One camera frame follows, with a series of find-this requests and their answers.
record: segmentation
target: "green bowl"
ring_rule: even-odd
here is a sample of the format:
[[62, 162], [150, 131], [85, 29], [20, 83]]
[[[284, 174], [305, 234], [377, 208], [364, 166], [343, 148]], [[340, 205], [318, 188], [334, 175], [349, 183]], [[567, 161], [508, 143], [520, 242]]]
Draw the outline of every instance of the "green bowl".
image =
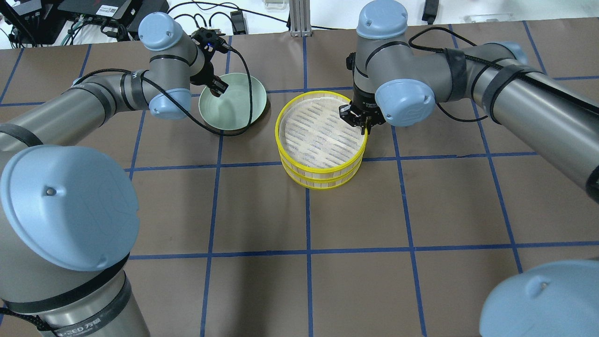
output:
[[[204, 88], [199, 97], [199, 113], [206, 123], [221, 130], [239, 130], [247, 125], [250, 118], [250, 95], [247, 74], [231, 73], [220, 77], [229, 88], [220, 97]], [[264, 85], [252, 76], [252, 123], [266, 107], [266, 90]]]

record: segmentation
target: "blue plastic cap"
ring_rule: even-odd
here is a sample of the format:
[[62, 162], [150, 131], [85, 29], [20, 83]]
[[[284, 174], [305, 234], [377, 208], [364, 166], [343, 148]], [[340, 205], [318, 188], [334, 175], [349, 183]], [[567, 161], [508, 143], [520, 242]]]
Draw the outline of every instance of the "blue plastic cap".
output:
[[66, 269], [114, 265], [129, 254], [140, 227], [129, 177], [94, 149], [40, 145], [19, 152], [2, 172], [0, 197], [19, 238]]
[[[181, 104], [185, 110], [189, 111], [191, 109], [191, 91], [189, 91], [189, 89], [171, 89], [167, 90], [167, 93], [169, 93], [177, 103]], [[152, 98], [149, 109], [153, 116], [161, 119], [183, 119], [186, 117], [181, 109], [162, 94], [158, 94]]]
[[394, 0], [375, 0], [362, 8], [358, 19], [359, 36], [384, 40], [405, 33], [408, 28], [406, 8]]
[[522, 50], [522, 47], [518, 43], [512, 42], [512, 41], [501, 41], [501, 42], [487, 42], [485, 44], [489, 44], [489, 43], [494, 43], [494, 44], [499, 44], [501, 46], [504, 46], [512, 54], [514, 54], [514, 57], [516, 58], [516, 60], [518, 62], [528, 65], [528, 56]]
[[559, 261], [498, 285], [480, 317], [483, 337], [599, 336], [599, 261]]
[[141, 42], [153, 52], [169, 49], [181, 40], [183, 28], [167, 13], [148, 14], [140, 23]]
[[374, 94], [387, 123], [409, 127], [426, 119], [435, 109], [435, 93], [417, 80], [399, 79], [381, 85]]

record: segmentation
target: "yellow rim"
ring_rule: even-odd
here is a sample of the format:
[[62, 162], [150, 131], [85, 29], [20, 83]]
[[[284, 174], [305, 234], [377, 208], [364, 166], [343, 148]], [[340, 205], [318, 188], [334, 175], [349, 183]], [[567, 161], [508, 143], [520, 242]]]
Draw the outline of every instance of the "yellow rim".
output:
[[352, 157], [352, 159], [348, 160], [346, 163], [339, 165], [339, 166], [335, 166], [335, 167], [331, 167], [331, 168], [314, 168], [314, 167], [308, 167], [305, 166], [303, 164], [300, 164], [299, 162], [295, 161], [293, 158], [291, 158], [291, 156], [289, 154], [287, 154], [287, 151], [285, 151], [283, 145], [281, 144], [281, 139], [279, 137], [279, 125], [281, 124], [281, 119], [283, 118], [283, 115], [285, 114], [285, 111], [287, 111], [287, 108], [289, 106], [291, 106], [291, 104], [297, 102], [298, 100], [300, 100], [303, 97], [306, 97], [308, 95], [313, 95], [313, 94], [329, 94], [329, 95], [334, 95], [337, 96], [339, 98], [341, 98], [342, 100], [345, 100], [349, 103], [349, 98], [338, 94], [336, 92], [332, 92], [332, 91], [324, 91], [324, 90], [319, 90], [319, 91], [310, 91], [310, 92], [306, 92], [304, 94], [301, 94], [297, 97], [295, 97], [294, 99], [290, 100], [284, 107], [283, 110], [281, 110], [281, 112], [279, 113], [279, 116], [277, 118], [277, 122], [275, 123], [274, 126], [274, 137], [277, 141], [277, 147], [279, 148], [279, 153], [281, 153], [285, 159], [287, 159], [293, 166], [298, 167], [301, 170], [310, 172], [310, 173], [333, 173], [333, 172], [337, 172], [339, 170], [345, 169], [346, 167], [350, 166], [351, 164], [353, 164], [356, 160], [358, 160], [360, 158], [360, 156], [364, 153], [364, 149], [366, 148], [366, 142], [368, 140], [368, 133], [364, 134], [364, 142], [362, 142], [362, 146], [360, 146], [360, 149], [358, 150], [358, 152], [356, 153], [356, 155], [354, 155]]
[[315, 186], [306, 185], [306, 184], [300, 182], [297, 178], [295, 178], [291, 174], [289, 174], [289, 172], [287, 170], [285, 170], [285, 172], [291, 178], [291, 180], [293, 180], [298, 185], [301, 185], [303, 187], [310, 188], [310, 189], [334, 189], [334, 188], [343, 186], [343, 185], [345, 185], [345, 183], [347, 183], [348, 181], [350, 181], [353, 178], [353, 176], [356, 175], [356, 173], [358, 172], [358, 170], [359, 170], [359, 168], [360, 168], [361, 165], [362, 165], [362, 162], [358, 163], [358, 165], [355, 167], [355, 169], [353, 169], [353, 170], [350, 171], [350, 173], [353, 173], [353, 174], [351, 176], [347, 177], [347, 180], [345, 180], [344, 182], [340, 183], [339, 185], [330, 186], [330, 187], [315, 187]]
[[291, 172], [292, 172], [294, 175], [297, 175], [297, 176], [301, 177], [302, 179], [304, 179], [304, 180], [306, 180], [306, 181], [313, 182], [313, 183], [330, 183], [330, 182], [336, 182], [336, 181], [338, 181], [338, 180], [342, 180], [343, 178], [345, 178], [345, 177], [347, 177], [347, 176], [351, 175], [351, 173], [352, 173], [353, 171], [357, 170], [357, 167], [359, 167], [359, 166], [360, 166], [360, 163], [361, 163], [361, 161], [359, 161], [359, 162], [356, 164], [356, 166], [352, 167], [352, 169], [351, 169], [351, 170], [349, 170], [349, 171], [347, 171], [347, 172], [343, 173], [342, 175], [340, 175], [340, 176], [337, 176], [337, 177], [333, 177], [333, 178], [326, 178], [326, 179], [309, 178], [309, 177], [303, 176], [302, 174], [300, 174], [300, 173], [298, 173], [298, 172], [295, 172], [295, 171], [294, 171], [294, 170], [293, 170], [291, 167], [289, 167], [289, 165], [288, 165], [288, 164], [285, 162], [285, 160], [281, 160], [281, 163], [283, 163], [283, 165], [284, 165], [284, 166], [285, 166], [285, 167], [286, 167], [286, 168], [287, 168], [289, 171], [291, 171]]

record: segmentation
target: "barcode sticker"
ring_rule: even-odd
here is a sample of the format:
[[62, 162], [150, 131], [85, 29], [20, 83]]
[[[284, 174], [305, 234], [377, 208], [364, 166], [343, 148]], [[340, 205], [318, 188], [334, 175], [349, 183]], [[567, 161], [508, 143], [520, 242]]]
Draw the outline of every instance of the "barcode sticker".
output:
[[118, 7], [102, 5], [96, 12], [96, 15], [113, 17], [118, 9]]

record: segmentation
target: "yellow basket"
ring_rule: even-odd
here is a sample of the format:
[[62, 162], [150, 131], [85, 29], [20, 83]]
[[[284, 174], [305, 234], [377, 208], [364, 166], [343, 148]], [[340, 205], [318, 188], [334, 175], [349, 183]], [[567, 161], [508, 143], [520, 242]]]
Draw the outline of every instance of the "yellow basket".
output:
[[298, 184], [331, 189], [358, 171], [368, 135], [339, 118], [338, 107], [349, 102], [336, 92], [312, 91], [281, 110], [275, 125], [277, 147], [285, 172]]

